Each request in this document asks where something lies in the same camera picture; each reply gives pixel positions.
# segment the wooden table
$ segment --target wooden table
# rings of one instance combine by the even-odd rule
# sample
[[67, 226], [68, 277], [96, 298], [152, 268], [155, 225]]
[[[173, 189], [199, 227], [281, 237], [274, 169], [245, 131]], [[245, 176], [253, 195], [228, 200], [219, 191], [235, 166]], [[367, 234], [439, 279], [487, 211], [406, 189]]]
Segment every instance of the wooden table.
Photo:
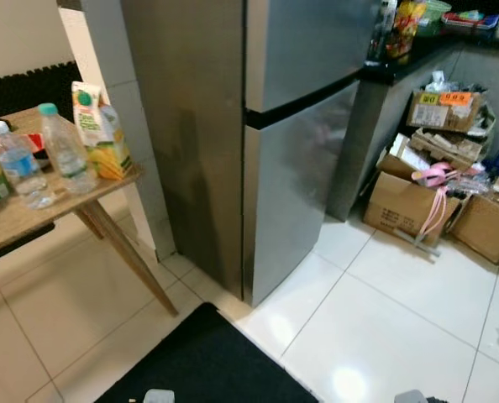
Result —
[[[40, 132], [40, 115], [36, 109], [12, 113], [4, 118], [17, 128], [15, 133]], [[73, 130], [76, 130], [72, 123], [69, 122], [69, 125]], [[177, 314], [175, 307], [150, 272], [147, 264], [127, 240], [121, 228], [98, 202], [98, 198], [136, 181], [141, 174], [142, 170], [135, 166], [121, 181], [99, 178], [96, 189], [78, 196], [71, 195], [65, 190], [62, 179], [55, 172], [46, 174], [48, 183], [57, 196], [57, 200], [52, 206], [41, 210], [31, 210], [22, 203], [16, 194], [0, 200], [0, 248], [37, 231], [69, 212], [74, 212], [97, 238], [105, 238], [109, 241], [158, 301], [171, 315], [175, 316]]]

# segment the white tile floor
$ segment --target white tile floor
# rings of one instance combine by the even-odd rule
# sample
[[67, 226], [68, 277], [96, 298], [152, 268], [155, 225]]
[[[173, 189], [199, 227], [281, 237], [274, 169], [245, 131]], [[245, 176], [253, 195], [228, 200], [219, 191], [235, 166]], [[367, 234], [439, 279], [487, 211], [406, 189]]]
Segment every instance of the white tile floor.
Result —
[[[130, 233], [117, 193], [103, 201]], [[257, 309], [173, 249], [144, 254], [172, 318], [76, 217], [0, 259], [0, 402], [95, 400], [202, 301], [325, 401], [393, 402], [420, 389], [499, 402], [499, 268], [444, 241], [427, 259], [353, 217], [326, 220], [314, 250]]]

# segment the juice carton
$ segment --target juice carton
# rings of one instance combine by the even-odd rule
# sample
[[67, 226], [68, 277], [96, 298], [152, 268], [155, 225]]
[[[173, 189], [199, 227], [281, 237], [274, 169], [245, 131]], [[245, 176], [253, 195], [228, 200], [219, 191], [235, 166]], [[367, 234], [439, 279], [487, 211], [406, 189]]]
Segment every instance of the juice carton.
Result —
[[74, 123], [97, 173], [123, 179], [132, 160], [115, 110], [107, 105], [100, 86], [72, 82]]

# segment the table leg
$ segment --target table leg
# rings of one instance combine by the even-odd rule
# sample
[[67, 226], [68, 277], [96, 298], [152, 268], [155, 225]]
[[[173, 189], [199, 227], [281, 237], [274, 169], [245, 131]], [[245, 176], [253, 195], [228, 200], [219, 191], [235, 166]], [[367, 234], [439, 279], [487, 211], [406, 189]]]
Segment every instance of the table leg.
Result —
[[94, 233], [98, 239], [103, 239], [104, 235], [98, 225], [87, 215], [84, 210], [75, 210], [74, 213], [81, 219], [81, 221]]
[[135, 251], [132, 244], [126, 239], [121, 228], [106, 213], [100, 203], [96, 200], [91, 201], [85, 206], [80, 207], [79, 211], [84, 212], [93, 220], [95, 225], [101, 230], [115, 250], [117, 250], [118, 254], [130, 266], [130, 269], [143, 281], [167, 311], [173, 316], [177, 315], [176, 308], [150, 272], [147, 264], [141, 259], [141, 256]]

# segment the price sticker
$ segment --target price sticker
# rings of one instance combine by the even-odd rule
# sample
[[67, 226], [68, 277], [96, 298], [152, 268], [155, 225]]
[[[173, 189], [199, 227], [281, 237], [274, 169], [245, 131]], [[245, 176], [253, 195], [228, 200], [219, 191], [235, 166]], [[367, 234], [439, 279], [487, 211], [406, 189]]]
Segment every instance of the price sticker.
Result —
[[440, 96], [441, 105], [466, 107], [470, 103], [471, 92], [445, 92]]
[[438, 94], [432, 94], [430, 92], [424, 92], [421, 94], [421, 98], [419, 98], [419, 103], [423, 105], [438, 105]]

